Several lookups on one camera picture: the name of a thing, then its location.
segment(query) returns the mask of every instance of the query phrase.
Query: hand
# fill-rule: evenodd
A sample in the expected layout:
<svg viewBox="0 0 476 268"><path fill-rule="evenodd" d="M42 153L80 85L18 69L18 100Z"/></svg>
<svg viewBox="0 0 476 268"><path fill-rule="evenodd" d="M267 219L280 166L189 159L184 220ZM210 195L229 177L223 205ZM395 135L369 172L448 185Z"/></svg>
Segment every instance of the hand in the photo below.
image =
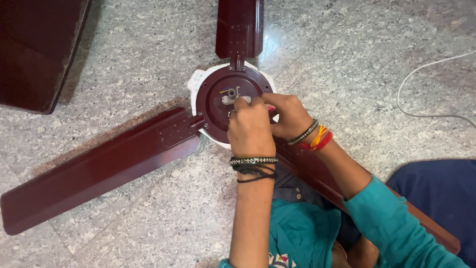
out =
<svg viewBox="0 0 476 268"><path fill-rule="evenodd" d="M292 140L303 134L311 125L314 119L307 113L301 101L294 95L281 95L275 93L263 93L261 95L264 103L276 108L279 114L277 124L271 125L271 132L276 137ZM311 144L317 135L313 131L303 142Z"/></svg>
<svg viewBox="0 0 476 268"><path fill-rule="evenodd" d="M237 158L275 157L276 145L271 134L268 108L259 97L251 105L243 98L235 100L235 111L230 114L228 140Z"/></svg>

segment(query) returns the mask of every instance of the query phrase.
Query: black bangle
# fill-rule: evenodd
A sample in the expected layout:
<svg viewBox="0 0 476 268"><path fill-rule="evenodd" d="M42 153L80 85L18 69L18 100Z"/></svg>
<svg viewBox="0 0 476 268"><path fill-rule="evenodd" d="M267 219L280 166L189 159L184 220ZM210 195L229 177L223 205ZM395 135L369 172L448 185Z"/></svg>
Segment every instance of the black bangle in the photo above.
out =
<svg viewBox="0 0 476 268"><path fill-rule="evenodd" d="M268 173L264 172L262 170L262 168L270 170L273 173L268 174ZM267 167L265 165L237 164L237 165L233 166L233 170L238 171L243 175L260 175L259 177L256 177L256 178L253 178L253 179L250 179L250 180L246 180L246 181L237 180L238 183L254 182L254 181L257 181L257 180L260 180L260 179L264 179L264 178L270 178L270 179L274 179L274 180L278 178L278 174L276 173L276 170L274 170L270 167Z"/></svg>
<svg viewBox="0 0 476 268"><path fill-rule="evenodd" d="M319 121L317 119L314 119L314 121L312 122L312 125L303 134L299 135L295 139L288 141L288 145L293 145L304 140L304 138L309 136L309 134L311 134L311 132L313 132L317 128L318 125L319 125Z"/></svg>
<svg viewBox="0 0 476 268"><path fill-rule="evenodd" d="M277 164L279 160L276 157L249 157L249 158L236 158L232 157L230 159L230 166L238 164Z"/></svg>

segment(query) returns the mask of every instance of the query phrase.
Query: teal sleeve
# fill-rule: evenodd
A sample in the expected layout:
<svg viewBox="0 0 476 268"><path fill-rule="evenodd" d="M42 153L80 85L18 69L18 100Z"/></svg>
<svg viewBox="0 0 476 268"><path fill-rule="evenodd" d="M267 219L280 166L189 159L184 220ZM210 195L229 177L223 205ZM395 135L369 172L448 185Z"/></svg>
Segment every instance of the teal sleeve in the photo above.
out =
<svg viewBox="0 0 476 268"><path fill-rule="evenodd" d="M218 264L218 268L234 268L228 263L228 259L221 260L220 264Z"/></svg>
<svg viewBox="0 0 476 268"><path fill-rule="evenodd" d="M378 248L390 267L468 267L438 244L375 176L344 205L359 231Z"/></svg>

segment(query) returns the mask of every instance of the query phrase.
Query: electric cord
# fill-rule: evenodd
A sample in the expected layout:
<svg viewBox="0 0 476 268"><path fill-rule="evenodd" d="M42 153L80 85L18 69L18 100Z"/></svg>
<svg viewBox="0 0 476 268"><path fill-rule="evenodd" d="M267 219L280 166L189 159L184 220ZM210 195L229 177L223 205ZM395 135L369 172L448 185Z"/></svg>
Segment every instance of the electric cord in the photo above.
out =
<svg viewBox="0 0 476 268"><path fill-rule="evenodd" d="M403 88L403 85L405 84L405 81L412 75L414 74L416 71L420 70L421 68L424 68L424 67L427 67L427 66L430 66L430 65L433 65L433 64L437 64L437 63L440 63L440 62L445 62L445 61L449 61L449 60L453 60L453 59L457 59L457 58L461 58L461 57L465 57L465 56L468 56L470 54L473 54L475 53L475 51L472 51L472 52L469 52L469 53L466 53L466 54L463 54L463 55L459 55L459 56L455 56L455 57L451 57L451 58L447 58L447 59L442 59L442 60L439 60L437 62L431 62L431 63L427 63L425 65L422 65L416 69L414 69L411 73L409 73L405 79L402 81L402 83L400 84L400 87L398 89L398 93L397 93L397 106L398 108L406 115L410 115L410 116L414 116L414 117L455 117L455 118L460 118L460 119L463 119L463 120L466 120L468 121L475 129L476 129L476 124L471 121L469 118L466 118L464 116L461 116L461 115L458 115L458 114L435 114L435 115L418 115L418 114L412 114L412 113L408 113L406 111L404 111L402 109L402 107L400 106L400 92L402 91L402 88Z"/></svg>

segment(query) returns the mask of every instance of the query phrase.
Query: ring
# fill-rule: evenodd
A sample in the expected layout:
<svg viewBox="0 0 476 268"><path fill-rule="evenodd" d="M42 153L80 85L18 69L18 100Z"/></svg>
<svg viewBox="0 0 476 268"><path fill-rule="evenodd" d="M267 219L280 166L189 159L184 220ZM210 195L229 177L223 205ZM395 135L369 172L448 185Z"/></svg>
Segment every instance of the ring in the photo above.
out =
<svg viewBox="0 0 476 268"><path fill-rule="evenodd" d="M228 119L230 119L231 112L234 112L235 110L231 110L228 112Z"/></svg>

